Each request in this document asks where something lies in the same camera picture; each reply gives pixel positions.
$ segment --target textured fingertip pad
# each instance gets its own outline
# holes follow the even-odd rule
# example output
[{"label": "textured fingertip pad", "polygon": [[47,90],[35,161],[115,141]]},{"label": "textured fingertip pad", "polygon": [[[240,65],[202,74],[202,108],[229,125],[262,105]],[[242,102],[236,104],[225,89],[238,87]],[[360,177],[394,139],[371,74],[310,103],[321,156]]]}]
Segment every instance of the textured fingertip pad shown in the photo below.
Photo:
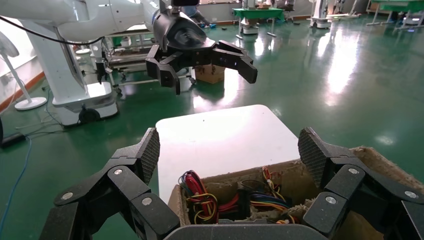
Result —
[{"label": "textured fingertip pad", "polygon": [[322,140],[311,127],[305,127],[300,131],[297,142],[300,160],[306,165],[317,188],[321,186],[327,161],[326,155],[319,147],[321,143]]}]

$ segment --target white robotic arm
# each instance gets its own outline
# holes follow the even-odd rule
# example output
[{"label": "white robotic arm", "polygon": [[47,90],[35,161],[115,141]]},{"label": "white robotic arm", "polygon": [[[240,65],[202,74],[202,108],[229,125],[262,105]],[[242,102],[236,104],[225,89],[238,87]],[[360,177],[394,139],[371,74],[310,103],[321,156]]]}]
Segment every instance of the white robotic arm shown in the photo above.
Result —
[{"label": "white robotic arm", "polygon": [[151,28],[158,9],[158,0],[0,0],[0,15],[56,27],[73,42],[123,32],[145,20]]}]

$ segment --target green floor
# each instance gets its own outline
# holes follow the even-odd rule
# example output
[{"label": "green floor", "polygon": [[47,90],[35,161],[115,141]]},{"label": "green floor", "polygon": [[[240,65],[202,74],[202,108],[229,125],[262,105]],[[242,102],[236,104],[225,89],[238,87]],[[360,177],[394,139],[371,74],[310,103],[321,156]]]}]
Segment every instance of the green floor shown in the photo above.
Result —
[{"label": "green floor", "polygon": [[[128,85],[122,89],[124,95],[117,97],[118,116],[33,138],[29,164],[16,189],[2,239],[38,239],[59,192],[100,170],[117,148],[137,143],[157,121],[224,108],[268,106],[296,135],[310,126],[332,144],[374,147],[424,181],[424,34],[418,30],[399,36],[385,26],[366,27],[371,21],[365,16],[315,33],[307,21],[299,26],[278,24],[276,38],[266,35],[269,27],[261,25],[258,37],[246,37],[241,43],[258,69],[256,84],[234,75],[215,85],[199,82],[191,87],[183,80],[179,96],[157,82]],[[239,42],[235,26],[206,31],[213,40]],[[128,76],[129,80],[144,78],[144,73]],[[46,96],[47,92],[39,86],[31,95]],[[14,127],[38,123],[46,115],[43,109],[10,109],[2,118],[6,133],[12,133]],[[27,149],[28,143],[20,143],[0,150],[0,214]],[[157,175],[151,187],[158,192]],[[94,239],[136,237],[116,215]]]}]

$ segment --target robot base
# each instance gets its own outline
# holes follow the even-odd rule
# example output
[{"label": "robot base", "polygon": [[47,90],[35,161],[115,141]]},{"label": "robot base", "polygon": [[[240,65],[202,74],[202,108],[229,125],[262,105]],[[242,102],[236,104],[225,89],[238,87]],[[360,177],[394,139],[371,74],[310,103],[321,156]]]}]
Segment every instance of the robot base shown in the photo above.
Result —
[{"label": "robot base", "polygon": [[71,99],[66,102],[57,102],[53,99],[53,106],[64,126],[90,123],[118,113],[109,82],[88,84],[87,91],[86,98]]},{"label": "robot base", "polygon": [[243,34],[253,35],[253,34],[258,34],[258,32],[259,32],[259,27],[257,26],[253,26],[249,28],[243,27]]},{"label": "robot base", "polygon": [[314,18],[310,19],[310,26],[317,29],[329,29],[331,27],[331,22],[326,18]]}]

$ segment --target green table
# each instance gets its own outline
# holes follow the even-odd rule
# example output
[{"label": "green table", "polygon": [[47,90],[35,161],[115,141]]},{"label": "green table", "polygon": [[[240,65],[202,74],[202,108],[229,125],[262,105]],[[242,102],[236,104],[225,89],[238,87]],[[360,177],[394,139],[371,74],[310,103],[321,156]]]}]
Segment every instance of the green table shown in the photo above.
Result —
[{"label": "green table", "polygon": [[[377,3],[377,9],[375,10],[374,19],[372,20],[372,23],[367,23],[367,26],[370,25],[383,25],[383,24],[389,24],[390,19],[392,17],[393,11],[395,12],[406,12],[406,18],[408,18],[411,13],[416,13],[421,10],[424,10],[424,0],[372,0],[372,3]],[[386,10],[390,11],[390,14],[388,15],[387,21],[383,22],[375,22],[377,15],[379,13],[379,10]],[[422,24],[422,21],[415,26],[420,27]],[[406,21],[403,21],[402,27],[397,27],[395,30],[402,30],[402,29],[409,29],[411,27],[405,27]]]},{"label": "green table", "polygon": [[269,9],[244,9],[244,8],[233,8],[234,15],[239,17],[238,21],[238,34],[237,38],[243,40],[242,37],[242,20],[243,19],[272,19],[271,32],[267,32],[268,35],[276,37],[274,34],[275,18],[284,19],[284,13],[282,9],[269,8]]}]

